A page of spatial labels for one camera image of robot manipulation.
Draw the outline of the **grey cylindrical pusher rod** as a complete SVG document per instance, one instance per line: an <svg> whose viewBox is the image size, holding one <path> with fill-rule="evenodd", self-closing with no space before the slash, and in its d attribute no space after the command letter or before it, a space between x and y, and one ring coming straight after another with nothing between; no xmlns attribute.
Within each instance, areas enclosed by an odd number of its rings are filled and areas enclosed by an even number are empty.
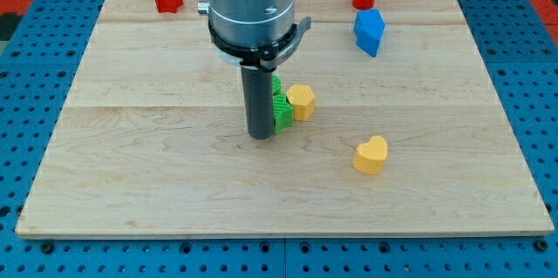
<svg viewBox="0 0 558 278"><path fill-rule="evenodd" d="M274 133L272 74L242 67L241 76L248 134L267 139Z"/></svg>

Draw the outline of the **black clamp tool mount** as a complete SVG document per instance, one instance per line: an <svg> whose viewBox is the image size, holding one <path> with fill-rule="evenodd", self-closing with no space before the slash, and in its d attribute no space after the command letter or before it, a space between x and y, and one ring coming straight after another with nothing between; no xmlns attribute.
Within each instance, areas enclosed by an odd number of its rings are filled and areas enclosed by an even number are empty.
<svg viewBox="0 0 558 278"><path fill-rule="evenodd" d="M302 42L303 35L312 26L311 17L303 18L298 24L292 24L288 32L278 41L260 47L241 47L226 42L218 36L211 23L208 23L211 43L217 54L233 65L258 71L275 71L287 61Z"/></svg>

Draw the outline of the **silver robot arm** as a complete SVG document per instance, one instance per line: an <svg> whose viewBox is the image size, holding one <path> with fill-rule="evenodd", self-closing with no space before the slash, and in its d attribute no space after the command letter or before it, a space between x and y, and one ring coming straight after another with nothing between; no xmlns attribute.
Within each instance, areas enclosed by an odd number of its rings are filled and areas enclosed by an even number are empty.
<svg viewBox="0 0 558 278"><path fill-rule="evenodd" d="M207 0L199 12L208 16L215 49L241 70L248 134L274 134L274 71L297 50L311 28L311 18L295 21L296 0Z"/></svg>

